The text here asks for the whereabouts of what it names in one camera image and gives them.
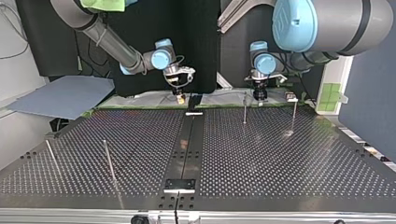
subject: perforated metal table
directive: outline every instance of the perforated metal table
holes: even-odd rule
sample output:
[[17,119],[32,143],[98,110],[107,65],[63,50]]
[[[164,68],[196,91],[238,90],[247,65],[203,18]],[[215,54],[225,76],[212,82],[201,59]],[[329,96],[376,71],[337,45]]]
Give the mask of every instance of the perforated metal table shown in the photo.
[[[96,111],[0,172],[0,207],[396,214],[396,174],[310,108]],[[117,182],[108,169],[107,140]],[[166,194],[194,179],[193,194]]]

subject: green cloth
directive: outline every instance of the green cloth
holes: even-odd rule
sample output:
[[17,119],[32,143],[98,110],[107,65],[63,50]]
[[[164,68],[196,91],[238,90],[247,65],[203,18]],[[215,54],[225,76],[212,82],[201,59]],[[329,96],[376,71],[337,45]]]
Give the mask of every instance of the green cloth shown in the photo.
[[80,0],[83,7],[102,11],[125,11],[125,0]]

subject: green sticky note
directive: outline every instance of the green sticky note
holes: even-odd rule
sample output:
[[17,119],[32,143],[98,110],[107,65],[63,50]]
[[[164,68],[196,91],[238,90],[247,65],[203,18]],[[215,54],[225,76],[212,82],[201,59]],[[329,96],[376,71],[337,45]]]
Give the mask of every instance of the green sticky note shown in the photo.
[[323,84],[322,92],[330,92],[332,91],[332,83]]
[[334,92],[334,91],[339,92],[340,89],[341,89],[341,84],[338,84],[338,83],[333,83],[332,84],[332,92]]
[[125,0],[80,0],[83,7],[102,11],[125,11]]
[[320,96],[320,101],[323,103],[327,103],[329,102],[331,93],[330,92],[323,92]]
[[340,92],[332,92],[329,98],[329,102],[331,103],[337,103],[340,100]]
[[333,112],[335,111],[336,107],[337,107],[337,103],[328,103],[326,107],[326,111]]
[[318,111],[326,111],[327,104],[320,104],[318,107]]

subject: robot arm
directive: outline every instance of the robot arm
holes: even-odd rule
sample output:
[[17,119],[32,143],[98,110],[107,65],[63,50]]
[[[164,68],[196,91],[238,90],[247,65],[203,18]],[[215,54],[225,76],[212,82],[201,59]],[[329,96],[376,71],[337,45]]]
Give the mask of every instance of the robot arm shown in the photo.
[[[102,22],[95,10],[83,7],[80,0],[51,0],[55,11],[70,27],[83,32],[92,39],[97,46],[120,62],[120,69],[124,75],[135,75],[148,70],[163,71],[163,76],[177,95],[179,102],[184,104],[182,89],[193,81],[195,70],[180,67],[182,60],[177,61],[170,39],[155,43],[154,51],[140,53],[128,46],[107,25]],[[187,75],[187,82],[180,84],[181,76]]]
[[303,73],[315,65],[372,49],[389,34],[393,11],[387,0],[233,0],[219,18],[227,32],[257,5],[275,7],[273,35],[290,53],[271,53],[265,41],[250,46],[256,100],[265,97],[266,79]]

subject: steel pin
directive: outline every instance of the steel pin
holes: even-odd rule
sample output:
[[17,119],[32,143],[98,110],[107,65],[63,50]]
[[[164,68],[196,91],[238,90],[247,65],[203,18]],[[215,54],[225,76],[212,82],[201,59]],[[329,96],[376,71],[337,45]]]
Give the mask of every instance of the steel pin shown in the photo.
[[49,148],[50,156],[52,157],[53,160],[56,160],[55,154],[53,154],[52,146],[50,145],[50,141],[46,140],[46,143],[47,143],[47,147]]
[[105,148],[105,152],[106,152],[106,156],[107,156],[107,161],[108,161],[108,166],[110,167],[110,172],[111,175],[113,177],[114,181],[117,181],[116,179],[116,174],[114,173],[114,169],[113,169],[113,162],[111,161],[111,157],[110,157],[110,151],[108,150],[108,145],[107,145],[107,141],[103,140],[103,146]]
[[247,116],[248,116],[248,94],[245,92],[245,97],[244,97],[244,124],[247,123]]
[[296,118],[296,113],[297,113],[297,104],[298,104],[298,101],[294,103],[293,119],[295,119],[295,118]]

